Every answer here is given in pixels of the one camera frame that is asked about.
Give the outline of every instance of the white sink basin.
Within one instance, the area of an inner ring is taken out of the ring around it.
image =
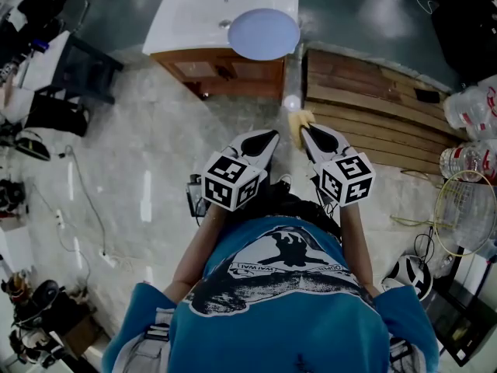
[[[162,0],[143,52],[229,47],[222,24],[252,9],[278,9],[296,22],[298,0]]]

